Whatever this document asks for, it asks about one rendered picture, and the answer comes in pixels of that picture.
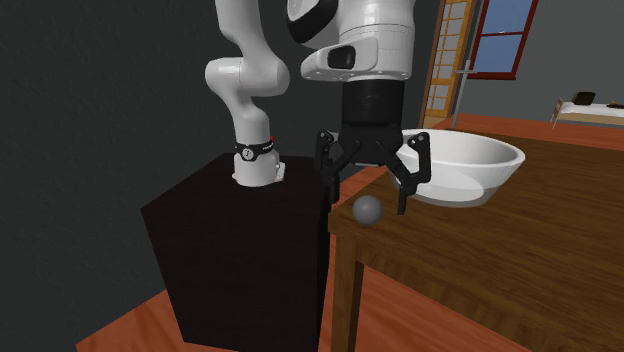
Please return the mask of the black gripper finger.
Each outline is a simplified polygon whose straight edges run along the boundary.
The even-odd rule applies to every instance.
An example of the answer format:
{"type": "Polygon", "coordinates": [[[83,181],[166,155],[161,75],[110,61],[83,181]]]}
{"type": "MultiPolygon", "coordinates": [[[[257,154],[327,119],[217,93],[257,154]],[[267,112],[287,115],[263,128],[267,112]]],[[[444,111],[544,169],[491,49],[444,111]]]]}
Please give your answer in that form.
{"type": "Polygon", "coordinates": [[[407,198],[416,193],[420,184],[430,182],[432,177],[430,135],[427,132],[420,132],[403,136],[403,143],[418,155],[418,170],[416,172],[410,172],[397,156],[399,146],[390,148],[383,145],[381,141],[374,143],[374,151],[388,170],[398,179],[398,215],[405,213],[407,198]]]}
{"type": "Polygon", "coordinates": [[[361,148],[361,142],[351,137],[346,138],[345,145],[342,145],[339,139],[338,132],[329,130],[320,130],[316,136],[313,168],[320,173],[324,184],[328,187],[328,199],[331,204],[337,203],[340,198],[340,171],[361,148]],[[343,153],[336,160],[330,157],[331,148],[335,144],[343,149],[343,153]]]}

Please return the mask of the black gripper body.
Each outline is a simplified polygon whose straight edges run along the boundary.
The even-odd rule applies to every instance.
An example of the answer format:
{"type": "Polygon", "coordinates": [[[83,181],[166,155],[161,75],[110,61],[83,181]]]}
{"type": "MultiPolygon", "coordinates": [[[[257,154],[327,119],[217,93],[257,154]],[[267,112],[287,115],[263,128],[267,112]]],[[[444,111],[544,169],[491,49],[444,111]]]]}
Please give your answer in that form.
{"type": "Polygon", "coordinates": [[[343,84],[340,146],[360,142],[353,163],[383,165],[376,146],[395,153],[403,144],[401,120],[405,83],[400,80],[359,80],[343,84]]]}

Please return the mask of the white bowl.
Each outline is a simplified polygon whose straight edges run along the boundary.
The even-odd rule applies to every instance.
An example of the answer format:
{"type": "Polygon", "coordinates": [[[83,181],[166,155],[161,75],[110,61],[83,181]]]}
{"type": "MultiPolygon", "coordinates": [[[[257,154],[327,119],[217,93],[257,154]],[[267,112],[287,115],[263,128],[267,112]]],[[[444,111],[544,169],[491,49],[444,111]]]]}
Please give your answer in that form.
{"type": "MultiPolygon", "coordinates": [[[[500,140],[455,130],[407,129],[402,137],[430,135],[431,181],[420,184],[409,198],[451,208],[485,204],[525,161],[519,148],[500,140]]],[[[418,170],[418,155],[404,143],[397,156],[410,172],[418,170]]]]}

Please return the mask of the grey ball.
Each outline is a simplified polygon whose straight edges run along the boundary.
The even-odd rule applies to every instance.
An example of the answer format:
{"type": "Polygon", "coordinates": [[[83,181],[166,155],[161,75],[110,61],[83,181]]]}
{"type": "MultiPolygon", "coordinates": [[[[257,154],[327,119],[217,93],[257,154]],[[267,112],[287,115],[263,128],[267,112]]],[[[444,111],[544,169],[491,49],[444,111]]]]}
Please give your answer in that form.
{"type": "Polygon", "coordinates": [[[383,216],[382,203],[374,196],[358,197],[352,206],[354,219],[362,225],[373,225],[383,216]]]}

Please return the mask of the wooden lattice door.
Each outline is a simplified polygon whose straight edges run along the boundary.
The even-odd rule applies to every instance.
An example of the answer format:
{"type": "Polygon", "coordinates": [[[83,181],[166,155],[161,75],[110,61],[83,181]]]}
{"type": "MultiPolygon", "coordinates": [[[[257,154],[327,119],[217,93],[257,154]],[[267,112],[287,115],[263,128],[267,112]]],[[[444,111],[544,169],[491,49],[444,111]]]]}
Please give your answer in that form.
{"type": "Polygon", "coordinates": [[[428,64],[421,128],[431,128],[452,115],[466,47],[478,0],[434,0],[437,5],[435,31],[428,64]]]}

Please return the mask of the brown wooden table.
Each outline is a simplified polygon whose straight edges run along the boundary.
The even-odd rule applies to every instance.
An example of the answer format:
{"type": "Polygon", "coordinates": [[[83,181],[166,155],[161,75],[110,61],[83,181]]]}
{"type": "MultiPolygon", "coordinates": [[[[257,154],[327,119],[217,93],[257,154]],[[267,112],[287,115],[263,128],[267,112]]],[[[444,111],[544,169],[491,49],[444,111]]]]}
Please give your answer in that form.
{"type": "Polygon", "coordinates": [[[533,352],[624,352],[624,151],[514,138],[521,167],[484,205],[410,200],[388,175],[365,188],[382,219],[345,202],[336,238],[332,352],[354,352],[372,268],[533,352]]]}

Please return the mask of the dark robot stand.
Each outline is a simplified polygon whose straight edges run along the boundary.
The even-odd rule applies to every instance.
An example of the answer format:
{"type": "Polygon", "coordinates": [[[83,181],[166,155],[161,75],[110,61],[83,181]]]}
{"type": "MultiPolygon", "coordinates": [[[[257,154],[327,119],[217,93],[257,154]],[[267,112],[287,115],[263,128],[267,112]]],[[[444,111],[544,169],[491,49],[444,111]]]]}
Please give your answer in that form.
{"type": "Polygon", "coordinates": [[[142,210],[184,341],[317,352],[330,257],[327,190],[310,157],[244,187],[224,153],[142,210]]]}

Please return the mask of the red framed window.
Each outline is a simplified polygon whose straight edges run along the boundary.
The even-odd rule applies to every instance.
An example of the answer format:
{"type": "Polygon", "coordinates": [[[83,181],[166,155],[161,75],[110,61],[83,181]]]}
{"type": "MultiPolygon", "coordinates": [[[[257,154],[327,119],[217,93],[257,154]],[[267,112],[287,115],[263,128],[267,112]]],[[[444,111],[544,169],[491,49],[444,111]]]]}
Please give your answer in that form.
{"type": "Polygon", "coordinates": [[[539,0],[483,0],[470,79],[515,80],[539,0]]]}

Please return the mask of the wooden bed with white mattress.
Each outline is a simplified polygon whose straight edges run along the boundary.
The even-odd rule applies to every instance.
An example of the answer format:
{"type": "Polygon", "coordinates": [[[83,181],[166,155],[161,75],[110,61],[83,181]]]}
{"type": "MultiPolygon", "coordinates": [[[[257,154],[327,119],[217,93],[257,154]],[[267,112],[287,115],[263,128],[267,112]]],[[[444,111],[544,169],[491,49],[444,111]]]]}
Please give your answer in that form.
{"type": "Polygon", "coordinates": [[[624,102],[599,104],[595,97],[592,91],[576,91],[570,101],[558,98],[550,119],[552,128],[560,121],[624,126],[624,102]]]}

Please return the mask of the grey upright post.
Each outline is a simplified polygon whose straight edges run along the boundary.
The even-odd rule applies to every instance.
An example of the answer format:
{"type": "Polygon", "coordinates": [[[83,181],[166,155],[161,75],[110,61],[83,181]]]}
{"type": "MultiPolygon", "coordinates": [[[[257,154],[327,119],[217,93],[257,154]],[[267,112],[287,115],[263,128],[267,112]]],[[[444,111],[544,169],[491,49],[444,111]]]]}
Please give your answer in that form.
{"type": "Polygon", "coordinates": [[[457,97],[456,97],[456,101],[455,101],[455,106],[454,106],[454,111],[453,111],[453,115],[452,115],[452,120],[451,120],[451,129],[454,130],[456,128],[457,125],[457,120],[459,117],[459,111],[460,111],[460,106],[461,106],[461,101],[462,101],[462,97],[463,97],[463,92],[465,89],[465,85],[466,85],[466,81],[468,79],[468,76],[470,74],[475,74],[476,71],[471,69],[471,65],[472,65],[472,60],[471,59],[467,59],[466,63],[464,65],[464,68],[461,70],[457,70],[456,74],[458,74],[460,76],[460,84],[459,84],[459,89],[458,89],[458,93],[457,93],[457,97]]]}

